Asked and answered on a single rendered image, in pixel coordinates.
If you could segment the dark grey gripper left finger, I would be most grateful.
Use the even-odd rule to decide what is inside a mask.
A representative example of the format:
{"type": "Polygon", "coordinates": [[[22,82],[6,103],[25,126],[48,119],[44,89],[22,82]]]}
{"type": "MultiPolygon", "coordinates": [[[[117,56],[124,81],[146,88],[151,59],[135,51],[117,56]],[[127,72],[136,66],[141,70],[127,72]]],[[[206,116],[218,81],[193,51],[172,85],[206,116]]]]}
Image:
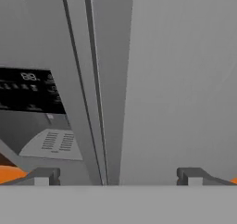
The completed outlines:
{"type": "Polygon", "coordinates": [[[36,168],[26,177],[5,182],[4,185],[53,186],[60,184],[59,168],[36,168]]]}

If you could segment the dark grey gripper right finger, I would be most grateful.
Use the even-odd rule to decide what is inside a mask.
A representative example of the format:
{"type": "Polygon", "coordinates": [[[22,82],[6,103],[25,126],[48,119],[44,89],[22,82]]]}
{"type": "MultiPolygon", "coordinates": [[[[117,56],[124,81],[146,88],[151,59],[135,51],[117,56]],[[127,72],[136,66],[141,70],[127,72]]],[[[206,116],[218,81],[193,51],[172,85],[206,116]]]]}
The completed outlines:
{"type": "Polygon", "coordinates": [[[196,185],[228,185],[234,186],[234,183],[211,176],[202,168],[177,168],[177,184],[191,186],[196,185]]]}

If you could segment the grey fridge door with dispenser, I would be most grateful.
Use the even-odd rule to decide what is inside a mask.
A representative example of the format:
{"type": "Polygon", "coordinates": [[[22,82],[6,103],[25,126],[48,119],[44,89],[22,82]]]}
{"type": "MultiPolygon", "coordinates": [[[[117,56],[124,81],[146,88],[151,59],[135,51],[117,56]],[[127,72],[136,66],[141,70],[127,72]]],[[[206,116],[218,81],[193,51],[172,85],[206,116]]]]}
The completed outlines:
{"type": "Polygon", "coordinates": [[[93,184],[91,145],[64,0],[0,0],[0,153],[62,185],[93,184]]]}

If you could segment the plain grey fridge door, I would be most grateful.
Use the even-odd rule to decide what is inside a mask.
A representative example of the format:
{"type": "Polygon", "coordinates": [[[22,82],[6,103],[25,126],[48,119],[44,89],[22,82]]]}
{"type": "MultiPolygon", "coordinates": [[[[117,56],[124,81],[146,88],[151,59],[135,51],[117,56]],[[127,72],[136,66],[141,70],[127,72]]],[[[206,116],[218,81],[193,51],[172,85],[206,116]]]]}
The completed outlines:
{"type": "Polygon", "coordinates": [[[237,0],[133,0],[119,181],[237,177],[237,0]]]}

